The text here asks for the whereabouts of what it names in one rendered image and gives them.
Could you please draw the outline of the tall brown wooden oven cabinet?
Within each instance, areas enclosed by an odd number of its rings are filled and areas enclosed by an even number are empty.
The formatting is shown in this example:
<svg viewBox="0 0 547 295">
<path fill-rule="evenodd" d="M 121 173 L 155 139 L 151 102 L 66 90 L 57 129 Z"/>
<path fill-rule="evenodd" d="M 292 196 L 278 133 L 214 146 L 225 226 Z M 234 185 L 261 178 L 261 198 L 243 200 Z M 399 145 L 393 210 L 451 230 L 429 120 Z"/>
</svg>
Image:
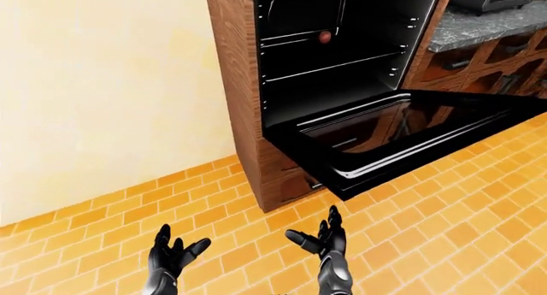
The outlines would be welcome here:
<svg viewBox="0 0 547 295">
<path fill-rule="evenodd" d="M 438 0 L 402 84 L 392 91 L 401 89 L 448 1 Z M 207 0 L 207 4 L 237 155 L 257 204 L 262 211 L 270 212 L 323 185 L 264 138 L 255 0 Z"/>
</svg>

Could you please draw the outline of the grey marble countertop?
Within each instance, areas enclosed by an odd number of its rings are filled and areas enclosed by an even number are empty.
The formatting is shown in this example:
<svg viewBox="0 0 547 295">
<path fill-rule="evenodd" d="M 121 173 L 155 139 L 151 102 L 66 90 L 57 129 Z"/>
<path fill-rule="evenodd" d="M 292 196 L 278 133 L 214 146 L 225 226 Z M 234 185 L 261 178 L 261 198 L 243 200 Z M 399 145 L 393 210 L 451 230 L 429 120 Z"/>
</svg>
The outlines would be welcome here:
<svg viewBox="0 0 547 295">
<path fill-rule="evenodd" d="M 522 9 L 504 9 L 480 16 L 448 7 L 434 30 L 428 50 L 440 53 L 545 27 L 547 0 L 535 0 Z"/>
</svg>

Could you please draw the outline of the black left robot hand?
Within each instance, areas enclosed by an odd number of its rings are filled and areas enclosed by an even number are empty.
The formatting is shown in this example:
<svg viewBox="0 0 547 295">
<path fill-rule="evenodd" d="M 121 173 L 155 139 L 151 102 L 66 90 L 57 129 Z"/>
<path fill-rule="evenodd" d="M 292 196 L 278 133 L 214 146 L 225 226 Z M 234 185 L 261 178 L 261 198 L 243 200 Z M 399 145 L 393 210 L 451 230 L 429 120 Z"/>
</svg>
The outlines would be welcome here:
<svg viewBox="0 0 547 295">
<path fill-rule="evenodd" d="M 182 238 L 177 238 L 172 246 L 171 227 L 168 224 L 162 225 L 156 234 L 155 243 L 150 250 L 148 257 L 149 272 L 165 271 L 176 280 L 179 278 L 183 268 L 195 261 L 211 245 L 210 238 L 203 238 L 195 243 L 184 247 Z"/>
</svg>

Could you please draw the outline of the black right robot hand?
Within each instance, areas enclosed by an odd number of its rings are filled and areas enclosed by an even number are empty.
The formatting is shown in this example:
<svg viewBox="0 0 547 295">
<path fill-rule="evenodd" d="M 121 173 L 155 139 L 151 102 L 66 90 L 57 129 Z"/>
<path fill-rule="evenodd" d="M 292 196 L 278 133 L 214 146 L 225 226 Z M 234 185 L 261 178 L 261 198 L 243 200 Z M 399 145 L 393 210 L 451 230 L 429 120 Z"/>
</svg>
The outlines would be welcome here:
<svg viewBox="0 0 547 295">
<path fill-rule="evenodd" d="M 327 220 L 322 220 L 316 236 L 296 230 L 286 230 L 285 237 L 299 245 L 304 251 L 317 254 L 324 261 L 328 253 L 335 252 L 342 257 L 346 252 L 346 235 L 342 227 L 342 217 L 338 208 L 332 205 Z"/>
</svg>

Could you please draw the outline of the brown wooden base cabinets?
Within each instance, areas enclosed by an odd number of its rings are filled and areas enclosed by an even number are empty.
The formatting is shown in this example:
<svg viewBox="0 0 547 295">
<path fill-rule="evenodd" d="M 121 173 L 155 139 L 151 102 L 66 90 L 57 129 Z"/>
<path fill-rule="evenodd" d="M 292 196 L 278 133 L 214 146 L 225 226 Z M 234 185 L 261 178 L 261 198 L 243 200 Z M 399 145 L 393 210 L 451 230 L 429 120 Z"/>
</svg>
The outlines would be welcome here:
<svg viewBox="0 0 547 295">
<path fill-rule="evenodd" d="M 465 68 L 446 71 L 446 62 L 470 60 Z M 547 97 L 547 27 L 463 48 L 416 56 L 403 88 L 497 94 L 504 75 L 522 74 L 514 95 Z"/>
</svg>

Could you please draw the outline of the black glass oven door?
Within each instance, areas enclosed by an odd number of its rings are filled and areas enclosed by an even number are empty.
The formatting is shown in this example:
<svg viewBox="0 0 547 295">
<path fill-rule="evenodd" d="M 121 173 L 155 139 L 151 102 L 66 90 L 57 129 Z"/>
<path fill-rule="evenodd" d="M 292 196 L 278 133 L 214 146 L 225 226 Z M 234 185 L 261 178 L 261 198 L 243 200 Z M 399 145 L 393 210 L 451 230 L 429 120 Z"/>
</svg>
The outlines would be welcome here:
<svg viewBox="0 0 547 295">
<path fill-rule="evenodd" d="M 547 99 L 389 91 L 268 125 L 264 138 L 348 200 L 547 112 Z"/>
</svg>

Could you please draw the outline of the thin metal oven rack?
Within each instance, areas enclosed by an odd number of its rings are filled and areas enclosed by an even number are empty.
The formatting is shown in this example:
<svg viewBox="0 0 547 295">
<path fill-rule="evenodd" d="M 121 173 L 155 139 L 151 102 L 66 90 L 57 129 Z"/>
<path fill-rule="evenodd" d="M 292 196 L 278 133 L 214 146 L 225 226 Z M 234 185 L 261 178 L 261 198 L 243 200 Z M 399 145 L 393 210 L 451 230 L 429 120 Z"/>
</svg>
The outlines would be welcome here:
<svg viewBox="0 0 547 295">
<path fill-rule="evenodd" d="M 380 76 L 397 76 L 399 68 L 387 67 L 340 67 L 330 68 L 321 71 L 314 71 L 306 74 L 295 74 L 276 79 L 265 79 L 263 86 L 282 86 L 289 84 L 322 84 L 322 83 L 365 83 L 376 81 Z"/>
<path fill-rule="evenodd" d="M 263 66 L 318 66 L 340 64 L 378 56 L 390 56 L 401 53 L 396 48 L 379 49 L 313 49 L 313 50 L 270 50 L 262 56 Z"/>
<path fill-rule="evenodd" d="M 333 27 L 325 30 L 315 30 L 311 32 L 295 32 L 286 35 L 272 36 L 271 38 L 261 38 L 259 42 L 261 44 L 285 44 L 299 42 L 302 40 L 321 40 L 321 38 L 327 36 L 332 38 L 338 32 L 338 27 Z"/>
</svg>

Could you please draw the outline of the black built-in oven body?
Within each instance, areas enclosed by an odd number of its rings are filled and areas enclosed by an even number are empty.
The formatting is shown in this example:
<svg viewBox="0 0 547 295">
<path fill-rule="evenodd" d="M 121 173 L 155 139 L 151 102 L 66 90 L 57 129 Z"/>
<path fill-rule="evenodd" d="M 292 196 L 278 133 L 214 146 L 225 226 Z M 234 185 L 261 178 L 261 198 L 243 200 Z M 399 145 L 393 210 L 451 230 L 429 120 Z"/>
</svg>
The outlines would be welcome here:
<svg viewBox="0 0 547 295">
<path fill-rule="evenodd" d="M 320 112 L 374 97 L 397 89 L 426 30 L 438 0 L 255 0 L 257 60 L 262 125 Z M 338 27 L 329 43 L 302 40 L 285 44 L 261 44 L 271 38 L 295 32 Z M 379 49 L 402 52 L 340 64 L 318 66 L 263 66 L 262 56 L 270 50 Z M 365 83 L 322 83 L 263 86 L 265 79 L 306 74 L 340 67 L 399 68 L 395 76 L 380 76 Z"/>
</svg>

